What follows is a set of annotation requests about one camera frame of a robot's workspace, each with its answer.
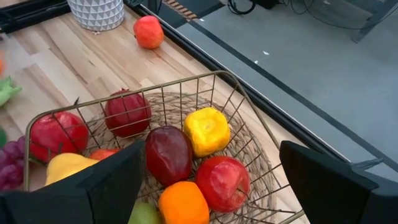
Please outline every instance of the orange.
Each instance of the orange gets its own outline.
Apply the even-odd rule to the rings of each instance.
[[[90,159],[103,160],[119,152],[120,149],[98,149],[90,154]]]
[[[181,181],[167,187],[159,199],[165,224],[209,224],[206,200],[194,182]]]

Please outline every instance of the wooden countertop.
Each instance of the wooden countertop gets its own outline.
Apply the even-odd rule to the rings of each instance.
[[[126,19],[115,30],[98,35],[82,29],[71,14],[56,17],[11,35],[0,43],[5,53],[6,71],[22,91],[0,108],[1,126],[10,140],[25,133],[28,122],[37,114],[80,102],[109,96],[120,88],[137,90],[185,77],[208,73],[209,70],[169,39],[156,50],[137,46],[132,25],[137,15],[128,11]],[[226,99],[232,88],[219,80],[219,100]],[[244,117],[259,138],[273,166],[280,163],[279,152],[248,105]],[[278,139],[301,144],[288,131],[264,113],[262,118]],[[275,171],[286,181],[283,170]],[[32,189],[43,185],[45,171],[33,169]],[[290,187],[278,194],[277,208],[300,210]],[[289,215],[280,215],[281,221]],[[303,217],[294,223],[308,223]]]
[[[0,7],[11,6],[13,4],[24,2],[24,1],[29,1],[29,0],[3,0],[0,2]]]

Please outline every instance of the black cable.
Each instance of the black cable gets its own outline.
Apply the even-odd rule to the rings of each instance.
[[[236,15],[246,15],[246,14],[249,14],[250,12],[252,12],[252,11],[254,10],[254,8],[256,7],[256,3],[252,2],[250,9],[247,10],[247,11],[240,11],[240,10],[236,7],[235,0],[228,0],[227,6],[228,6],[228,9],[229,9],[233,14],[236,14]]]
[[[322,23],[324,23],[324,24],[326,24],[326,25],[333,26],[333,27],[337,27],[337,28],[341,28],[341,29],[349,29],[349,30],[363,30],[363,29],[367,29],[367,28],[374,27],[374,26],[380,24],[380,23],[381,23],[382,21],[384,21],[385,19],[387,19],[389,16],[391,16],[392,13],[394,13],[394,12],[398,9],[398,6],[397,6],[397,7],[396,7],[395,9],[393,9],[388,15],[384,16],[384,18],[382,18],[380,21],[378,21],[378,22],[376,22],[376,23],[374,23],[374,24],[372,24],[372,25],[369,25],[369,26],[366,26],[366,27],[357,28],[357,27],[339,26],[339,25],[332,24],[332,23],[326,22],[326,21],[324,21],[324,20],[318,18],[316,15],[314,15],[314,14],[310,11],[310,8],[311,8],[311,6],[313,5],[313,3],[315,2],[315,0],[312,0],[311,4],[310,4],[309,6],[307,5],[307,3],[305,3],[305,0],[303,0],[303,5],[304,5],[304,7],[305,7],[305,10],[304,10],[303,12],[297,12],[297,11],[295,10],[295,8],[294,8],[294,6],[293,6],[293,2],[292,2],[293,0],[287,0],[287,2],[285,2],[284,0],[281,0],[281,1],[282,1],[282,2],[281,2],[280,4],[283,4],[284,6],[289,6],[289,5],[290,5],[290,7],[292,8],[293,12],[294,12],[295,14],[297,14],[297,15],[302,15],[302,14],[305,14],[306,12],[308,12],[314,19],[316,19],[316,20],[318,20],[318,21],[320,21],[320,22],[322,22]],[[252,6],[251,6],[251,8],[250,8],[249,10],[247,10],[247,11],[239,11],[239,10],[236,8],[236,3],[235,3],[234,0],[228,0],[227,5],[228,5],[228,9],[229,9],[232,13],[237,14],[237,15],[249,14],[249,13],[252,12],[252,11],[254,10],[254,8],[256,7],[256,3],[252,2]]]
[[[324,23],[324,24],[326,24],[326,25],[329,25],[329,26],[333,26],[333,27],[337,27],[337,28],[341,28],[341,29],[349,29],[349,30],[363,30],[363,29],[367,29],[367,28],[374,27],[374,26],[380,24],[380,23],[381,23],[382,21],[384,21],[385,19],[387,19],[389,16],[391,16],[392,13],[394,13],[394,12],[398,9],[398,6],[397,6],[397,7],[396,7],[394,10],[392,10],[388,15],[384,16],[384,18],[382,18],[382,19],[381,19],[380,21],[378,21],[378,22],[375,22],[375,23],[372,24],[372,25],[369,25],[369,26],[366,26],[366,27],[361,27],[361,28],[356,28],[356,27],[339,26],[339,25],[336,25],[336,24],[332,24],[332,23],[323,21],[323,20],[319,19],[317,16],[315,16],[314,14],[312,14],[312,12],[309,10],[309,7],[307,6],[307,4],[305,3],[304,0],[303,0],[303,5],[304,5],[306,11],[307,11],[314,19],[316,19],[316,20],[318,20],[318,21],[320,21],[320,22],[322,22],[322,23]]]
[[[159,15],[160,9],[162,8],[162,5],[163,5],[162,2],[163,2],[163,0],[159,0],[159,6],[157,6],[157,10],[155,12],[157,15]]]

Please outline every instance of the yellow bell pepper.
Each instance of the yellow bell pepper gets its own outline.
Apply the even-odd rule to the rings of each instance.
[[[210,107],[190,113],[184,121],[184,132],[191,139],[197,157],[223,150],[231,137],[226,117]]]
[[[49,162],[45,186],[76,174],[99,162],[96,159],[85,158],[75,153],[61,153]]]

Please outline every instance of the geometric pattern vase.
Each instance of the geometric pattern vase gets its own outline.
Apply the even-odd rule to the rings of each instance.
[[[124,19],[123,0],[68,0],[74,18],[85,29],[106,31]]]

